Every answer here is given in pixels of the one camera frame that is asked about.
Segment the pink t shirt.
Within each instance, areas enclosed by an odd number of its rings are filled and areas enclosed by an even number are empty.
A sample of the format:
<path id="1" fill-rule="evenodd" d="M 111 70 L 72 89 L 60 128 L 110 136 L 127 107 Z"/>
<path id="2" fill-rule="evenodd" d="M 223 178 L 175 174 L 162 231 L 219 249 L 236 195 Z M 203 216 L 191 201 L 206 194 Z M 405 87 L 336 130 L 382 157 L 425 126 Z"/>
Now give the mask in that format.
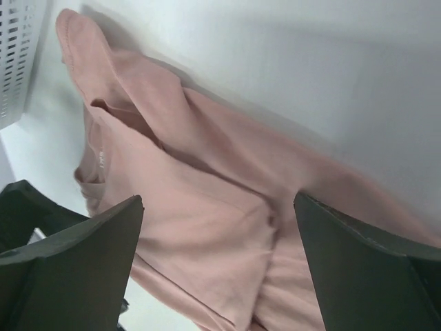
<path id="1" fill-rule="evenodd" d="M 144 205 L 132 278 L 202 330 L 323 330 L 293 201 L 304 190 L 356 219 L 440 245 L 374 184 L 110 47 L 70 9 L 56 29 L 84 103 L 75 177 L 91 215 Z"/>

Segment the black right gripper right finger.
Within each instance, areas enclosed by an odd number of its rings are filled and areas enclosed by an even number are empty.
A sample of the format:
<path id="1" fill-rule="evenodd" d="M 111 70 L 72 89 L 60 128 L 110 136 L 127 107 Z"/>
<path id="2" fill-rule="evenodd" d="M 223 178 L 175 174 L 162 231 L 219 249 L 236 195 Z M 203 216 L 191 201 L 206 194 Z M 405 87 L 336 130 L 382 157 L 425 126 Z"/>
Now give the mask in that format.
<path id="1" fill-rule="evenodd" d="M 326 330 L 440 329 L 439 248 L 304 193 L 294 210 Z"/>

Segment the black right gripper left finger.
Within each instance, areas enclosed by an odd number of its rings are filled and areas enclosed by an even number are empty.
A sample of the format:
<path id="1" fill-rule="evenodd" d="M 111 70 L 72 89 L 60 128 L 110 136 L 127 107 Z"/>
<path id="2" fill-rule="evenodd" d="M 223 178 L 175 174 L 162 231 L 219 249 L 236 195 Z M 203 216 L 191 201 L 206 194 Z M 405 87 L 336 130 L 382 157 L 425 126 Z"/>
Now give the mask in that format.
<path id="1" fill-rule="evenodd" d="M 116 330 L 142 218 L 133 196 L 1 254 L 1 329 Z"/>

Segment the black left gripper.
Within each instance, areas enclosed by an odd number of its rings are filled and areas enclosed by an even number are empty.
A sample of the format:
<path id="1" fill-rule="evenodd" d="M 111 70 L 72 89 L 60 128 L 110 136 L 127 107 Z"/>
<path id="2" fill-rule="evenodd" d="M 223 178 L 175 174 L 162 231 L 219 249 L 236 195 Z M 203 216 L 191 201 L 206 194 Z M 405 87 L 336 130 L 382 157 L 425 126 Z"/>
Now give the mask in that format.
<path id="1" fill-rule="evenodd" d="M 22 180 L 1 191 L 1 254 L 57 254 L 78 248 L 93 253 L 93 239 L 72 233 L 71 227 L 87 221 L 82 214 L 64 208 Z"/>

